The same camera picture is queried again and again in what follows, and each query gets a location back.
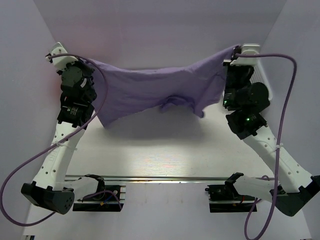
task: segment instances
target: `purple cloth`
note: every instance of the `purple cloth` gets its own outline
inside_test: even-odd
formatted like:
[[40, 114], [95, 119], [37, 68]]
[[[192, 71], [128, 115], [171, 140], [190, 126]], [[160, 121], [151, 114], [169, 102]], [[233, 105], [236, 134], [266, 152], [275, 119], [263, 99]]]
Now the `purple cloth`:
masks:
[[[234, 47], [227, 48], [204, 60], [186, 67], [168, 67], [155, 70], [126, 70], [94, 62], [104, 71], [109, 90], [106, 102], [97, 115], [106, 127], [116, 119], [160, 106], [165, 111], [170, 106], [185, 106], [204, 117], [203, 109], [219, 102], [225, 88], [224, 59], [230, 59]], [[97, 99], [100, 106], [105, 92], [101, 73], [93, 73]]]

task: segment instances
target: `white table surface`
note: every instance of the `white table surface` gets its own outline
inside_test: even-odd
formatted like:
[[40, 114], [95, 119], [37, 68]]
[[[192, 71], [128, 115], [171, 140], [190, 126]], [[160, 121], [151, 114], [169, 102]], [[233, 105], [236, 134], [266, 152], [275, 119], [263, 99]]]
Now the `white table surface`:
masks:
[[98, 118], [77, 145], [67, 175], [229, 177], [272, 176], [260, 157], [233, 134], [220, 103], [198, 118], [182, 107], [152, 108], [113, 122]]
[[[26, 227], [35, 240], [245, 240], [247, 213], [210, 213], [205, 183], [128, 183], [121, 212], [68, 212]], [[270, 203], [258, 205], [249, 222], [255, 237], [263, 227]], [[32, 206], [31, 223], [50, 212]], [[302, 211], [288, 217], [274, 211], [261, 240], [310, 238]]]

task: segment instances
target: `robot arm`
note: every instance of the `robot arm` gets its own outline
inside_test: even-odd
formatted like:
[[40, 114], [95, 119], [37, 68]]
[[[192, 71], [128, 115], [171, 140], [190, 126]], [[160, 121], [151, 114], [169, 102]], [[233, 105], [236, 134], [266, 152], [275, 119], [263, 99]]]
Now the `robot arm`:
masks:
[[[57, 43], [49, 55], [67, 53]], [[86, 175], [73, 182], [65, 182], [65, 176], [73, 153], [86, 128], [61, 142], [85, 124], [93, 114], [92, 102], [97, 95], [93, 88], [93, 69], [72, 56], [53, 58], [50, 61], [61, 75], [61, 110], [57, 118], [52, 144], [57, 147], [48, 153], [31, 184], [25, 183], [21, 193], [34, 205], [66, 214], [74, 200], [105, 189], [104, 179]]]
[[[226, 116], [233, 133], [250, 146], [275, 171], [276, 149], [279, 151], [279, 185], [276, 207], [287, 216], [294, 216], [313, 196], [320, 191], [320, 176], [311, 173], [297, 163], [293, 157], [278, 146], [275, 136], [260, 115], [270, 105], [268, 89], [261, 82], [251, 83], [256, 58], [235, 57], [239, 54], [257, 54], [259, 45], [245, 44], [234, 49], [231, 59], [224, 61], [227, 67], [223, 106], [233, 113]], [[228, 193], [232, 198], [252, 196], [272, 202], [274, 181], [266, 181], [233, 174], [218, 192]]]

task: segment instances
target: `purple cable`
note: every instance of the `purple cable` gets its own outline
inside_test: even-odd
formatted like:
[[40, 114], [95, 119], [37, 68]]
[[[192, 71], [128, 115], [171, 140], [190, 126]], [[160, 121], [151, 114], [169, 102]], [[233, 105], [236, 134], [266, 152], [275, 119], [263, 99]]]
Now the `purple cable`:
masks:
[[112, 196], [114, 196], [116, 202], [118, 203], [118, 205], [119, 205], [119, 207], [120, 207], [120, 211], [121, 211], [121, 210], [122, 210], [122, 206], [121, 206], [120, 200], [119, 200], [119, 198], [117, 197], [117, 195], [115, 195], [115, 193], [114, 193], [113, 191], [109, 191], [109, 190], [99, 191], [99, 192], [96, 192], [96, 193], [93, 193], [93, 194], [84, 196], [83, 199], [89, 199], [89, 198], [92, 198], [92, 197], [94, 197], [94, 196], [97, 196], [97, 195], [99, 195], [99, 194], [104, 194], [104, 193], [108, 193], [108, 194], [111, 194]]
[[[288, 92], [286, 94], [285, 100], [284, 100], [284, 104], [283, 104], [283, 108], [282, 108], [282, 113], [281, 113], [281, 118], [280, 118], [280, 123], [279, 123], [279, 130], [278, 130], [278, 136], [277, 136], [277, 140], [276, 140], [276, 144], [280, 145], [281, 143], [281, 134], [282, 134], [282, 128], [284, 125], [284, 119], [285, 119], [285, 114], [286, 114], [286, 109], [287, 109], [287, 105], [288, 105], [288, 101], [290, 98], [290, 94], [292, 91], [292, 88], [294, 86], [294, 82], [295, 82], [295, 78], [296, 78], [296, 74], [297, 74], [297, 62], [296, 60], [288, 55], [285, 54], [278, 54], [278, 53], [269, 53], [269, 54], [236, 54], [236, 57], [241, 57], [241, 58], [266, 58], [266, 57], [277, 57], [277, 58], [284, 58], [284, 59], [288, 59], [293, 63], [293, 73], [292, 73], [292, 78], [291, 78], [291, 82], [289, 85], [289, 89]], [[275, 207], [276, 207], [276, 202], [277, 202], [277, 192], [278, 192], [278, 173], [279, 173], [279, 158], [280, 158], [280, 149], [277, 148], [275, 150], [275, 167], [274, 167], [274, 188], [273, 188], [273, 196], [272, 196], [272, 204], [271, 204], [271, 208], [270, 208], [270, 212], [269, 215], [265, 221], [265, 224], [261, 230], [261, 232], [255, 237], [255, 238], [249, 238], [248, 237], [248, 233], [247, 233], [247, 228], [248, 228], [248, 222], [249, 222], [249, 218], [256, 206], [256, 204], [258, 203], [258, 199], [256, 198], [249, 213], [248, 216], [245, 219], [245, 224], [244, 224], [244, 236], [247, 240], [258, 240], [260, 239], [263, 234], [265, 233], [265, 231], [267, 230], [269, 223], [271, 221], [272, 215], [274, 213]]]
[[[61, 139], [59, 141], [59, 143], [64, 143], [67, 139], [73, 137], [74, 135], [76, 135], [78, 132], [80, 132], [82, 129], [84, 129], [96, 116], [97, 114], [100, 112], [101, 108], [103, 107], [106, 99], [107, 99], [107, 94], [108, 94], [108, 81], [107, 81], [107, 78], [106, 76], [104, 75], [103, 71], [99, 68], [98, 65], [95, 64], [95, 62], [91, 61], [90, 59], [87, 59], [85, 57], [81, 57], [81, 56], [78, 56], [78, 55], [74, 55], [74, 54], [69, 54], [69, 53], [62, 53], [62, 54], [57, 54], [57, 55], [54, 55], [54, 56], [48, 56], [48, 59], [54, 59], [54, 58], [58, 58], [58, 57], [64, 57], [64, 56], [72, 56], [72, 57], [76, 57], [76, 58], [79, 58], [79, 59], [84, 59], [86, 61], [88, 61], [89, 63], [91, 63], [93, 66], [95, 66], [99, 72], [102, 74], [103, 76], [103, 79], [104, 79], [104, 83], [105, 83], [105, 86], [106, 86], [106, 91], [105, 91], [105, 95], [103, 97], [103, 101], [102, 101], [102, 104], [101, 106], [95, 111], [94, 115], [83, 125], [81, 126], [80, 128], [78, 128], [76, 131], [70, 133], [69, 135], [67, 135], [65, 138]], [[24, 163], [22, 163], [21, 165], [19, 165], [16, 169], [14, 169], [7, 177], [6, 179], [4, 180], [1, 188], [0, 188], [0, 210], [2, 212], [2, 214], [4, 215], [4, 217], [6, 219], [8, 219], [11, 223], [15, 224], [15, 225], [18, 225], [20, 227], [30, 227], [30, 226], [34, 226], [34, 225], [37, 225], [39, 223], [42, 223], [43, 221], [47, 220], [48, 218], [50, 218], [53, 214], [55, 214], [55, 212], [52, 212], [50, 213], [48, 216], [46, 216], [45, 218], [39, 220], [39, 221], [36, 221], [36, 222], [32, 222], [32, 223], [22, 223], [22, 222], [18, 222], [16, 220], [14, 220], [12, 217], [10, 217], [8, 215], [8, 213], [6, 212], [5, 210], [5, 207], [4, 207], [4, 203], [3, 203], [3, 197], [4, 197], [4, 191], [5, 191], [5, 187], [8, 183], [8, 181], [12, 178], [12, 176], [18, 172], [21, 168], [23, 168], [25, 165], [31, 163], [33, 160], [37, 159], [38, 157], [42, 156], [43, 154], [49, 152], [50, 150], [52, 149], [55, 149], [57, 147], [57, 144], [53, 144], [51, 145], [50, 147], [48, 147], [47, 149], [43, 150], [42, 152], [39, 152], [37, 155], [31, 157], [29, 160], [25, 161]]]

